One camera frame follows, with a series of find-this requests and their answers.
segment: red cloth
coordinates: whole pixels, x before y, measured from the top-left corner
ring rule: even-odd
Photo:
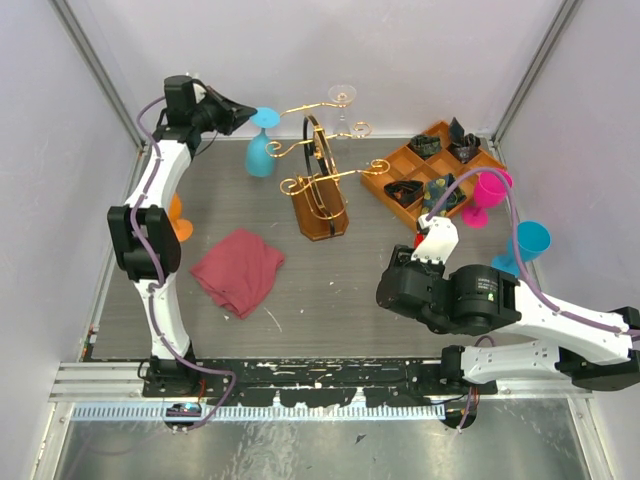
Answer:
[[[284,255],[243,228],[231,233],[191,268],[217,305],[247,318],[273,288]]]

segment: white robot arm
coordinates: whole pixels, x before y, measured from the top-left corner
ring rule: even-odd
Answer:
[[[634,308],[597,312],[547,296],[607,331],[547,308],[515,277],[483,265],[467,265],[445,280],[444,264],[458,243],[451,220],[423,215],[426,236],[415,248],[396,246],[383,273],[378,304],[425,323],[437,334],[517,333],[537,340],[494,348],[451,346],[442,353],[445,378],[484,384],[505,378],[569,376],[575,385],[618,390],[640,382],[640,359],[630,327],[640,327]]]
[[[181,249],[168,210],[201,134],[230,135],[256,110],[185,75],[165,79],[164,92],[153,103],[164,99],[166,108],[153,133],[149,164],[125,204],[109,209],[107,220],[118,266],[133,281],[147,313],[152,337],[148,373],[174,390],[190,391],[196,376],[178,360],[193,364],[195,355],[176,295]]]

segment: orange wooden tray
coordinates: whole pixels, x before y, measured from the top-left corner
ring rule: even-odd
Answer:
[[[416,200],[408,208],[404,208],[384,193],[384,186],[387,183],[397,180],[418,180],[426,185],[431,180],[448,173],[453,173],[458,178],[463,173],[476,167],[497,167],[506,170],[504,165],[482,148],[469,163],[466,165],[460,163],[447,150],[447,147],[451,144],[449,140],[449,124],[447,122],[438,122],[428,130],[425,130],[424,133],[440,137],[440,144],[442,145],[440,152],[432,155],[427,160],[423,160],[408,145],[405,145],[386,158],[391,165],[387,173],[381,175],[363,174],[360,176],[360,182],[413,231],[416,230],[416,221],[422,209],[422,198]],[[471,201],[476,181],[477,175],[474,175],[462,182],[460,188],[464,191],[467,199],[448,211],[447,217],[453,217]]]

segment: white wall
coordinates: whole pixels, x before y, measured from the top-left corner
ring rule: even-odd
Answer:
[[[135,146],[48,2],[2,2],[0,45],[0,476],[19,480],[89,318]]]
[[[561,2],[69,3],[132,113],[161,94],[164,77],[187,71],[278,111],[327,101],[329,87],[351,83],[353,121],[389,135],[454,115],[470,130],[494,131]],[[299,124],[273,134],[299,135]]]
[[[603,310],[640,307],[639,24],[637,0],[584,2],[502,145],[521,214],[553,235],[543,287]],[[638,478],[640,386],[597,401],[616,479]]]

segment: pink wine glass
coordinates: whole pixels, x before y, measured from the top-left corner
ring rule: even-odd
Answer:
[[[504,170],[500,170],[500,173],[507,180],[509,187],[512,187],[511,175]],[[498,206],[506,196],[507,190],[503,183],[493,173],[482,172],[473,190],[475,206],[468,206],[462,211],[462,221],[472,228],[486,227],[489,223],[486,209]]]

